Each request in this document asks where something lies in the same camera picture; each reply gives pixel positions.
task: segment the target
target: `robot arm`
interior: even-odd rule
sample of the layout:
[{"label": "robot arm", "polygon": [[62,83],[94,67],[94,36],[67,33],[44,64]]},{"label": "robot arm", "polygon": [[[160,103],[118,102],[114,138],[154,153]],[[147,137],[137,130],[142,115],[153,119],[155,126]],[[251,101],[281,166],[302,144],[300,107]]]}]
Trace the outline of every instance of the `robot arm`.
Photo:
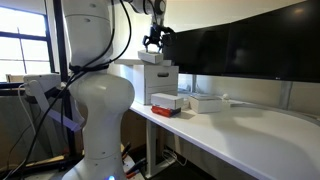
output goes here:
[{"label": "robot arm", "polygon": [[161,33],[172,33],[174,31],[169,27],[164,27],[164,15],[166,11],[166,0],[126,0],[129,2],[136,13],[144,13],[152,16],[152,24],[150,35],[144,36],[142,44],[148,52],[150,44],[157,45],[160,51],[163,45],[166,45],[168,40],[162,40]]}]

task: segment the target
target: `black pole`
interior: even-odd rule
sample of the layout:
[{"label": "black pole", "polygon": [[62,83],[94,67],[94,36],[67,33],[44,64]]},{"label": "black pole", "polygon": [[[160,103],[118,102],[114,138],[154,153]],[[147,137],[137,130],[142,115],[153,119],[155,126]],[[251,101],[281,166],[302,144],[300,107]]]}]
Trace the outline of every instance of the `black pole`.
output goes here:
[{"label": "black pole", "polygon": [[[63,14],[62,14],[61,0],[53,0],[53,7],[54,7],[54,16],[56,21],[56,28],[57,28],[61,81],[67,82],[68,81],[68,65],[67,65],[67,55],[66,55],[66,44],[64,41]],[[72,119],[71,103],[70,103],[69,97],[70,97],[69,93],[67,93],[64,100],[65,116]],[[76,144],[75,144],[74,133],[69,129],[67,129],[67,135],[68,135],[70,156],[75,156]]]},{"label": "black pole", "polygon": [[52,44],[51,44],[51,36],[49,31],[49,20],[48,20],[48,13],[45,16],[45,26],[46,26],[46,38],[47,38],[47,44],[48,44],[48,55],[49,55],[49,62],[50,62],[50,69],[51,72],[56,72],[56,69],[54,67],[54,59],[53,59],[53,50],[52,50]]}]

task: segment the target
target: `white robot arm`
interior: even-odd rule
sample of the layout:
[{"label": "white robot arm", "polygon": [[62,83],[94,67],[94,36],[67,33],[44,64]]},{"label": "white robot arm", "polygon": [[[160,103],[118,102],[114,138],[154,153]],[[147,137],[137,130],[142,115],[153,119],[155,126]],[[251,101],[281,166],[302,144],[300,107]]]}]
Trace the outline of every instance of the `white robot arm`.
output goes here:
[{"label": "white robot arm", "polygon": [[[138,13],[153,16],[152,32],[144,42],[159,44],[166,0],[123,0]],[[108,5],[121,0],[62,0],[66,35],[69,40],[71,67],[94,68],[108,63],[112,48],[112,28]],[[134,99],[134,89],[125,79],[99,71],[88,72],[69,88],[71,95],[88,108],[83,128],[85,157],[65,176],[64,180],[123,180],[120,152],[120,125],[123,113]]]}]

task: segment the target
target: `computer monitor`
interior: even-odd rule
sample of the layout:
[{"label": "computer monitor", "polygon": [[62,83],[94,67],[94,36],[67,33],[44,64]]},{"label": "computer monitor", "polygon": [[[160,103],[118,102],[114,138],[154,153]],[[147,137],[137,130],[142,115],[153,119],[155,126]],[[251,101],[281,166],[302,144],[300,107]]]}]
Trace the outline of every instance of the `computer monitor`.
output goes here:
[{"label": "computer monitor", "polygon": [[180,73],[220,76],[225,71],[229,24],[176,33],[163,48],[164,58],[179,66]]},{"label": "computer monitor", "polygon": [[320,82],[319,12],[306,1],[232,23],[224,75]]}]

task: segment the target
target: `desk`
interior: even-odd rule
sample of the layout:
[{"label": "desk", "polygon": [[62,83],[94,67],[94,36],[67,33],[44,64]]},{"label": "desk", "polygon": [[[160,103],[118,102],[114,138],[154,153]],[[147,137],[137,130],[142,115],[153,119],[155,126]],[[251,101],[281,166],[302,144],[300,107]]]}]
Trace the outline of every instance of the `desk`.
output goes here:
[{"label": "desk", "polygon": [[134,102],[131,110],[149,120],[147,177],[167,166],[155,165],[157,124],[258,179],[319,179],[320,123],[257,107],[234,105],[209,114],[185,110],[166,118]]}]

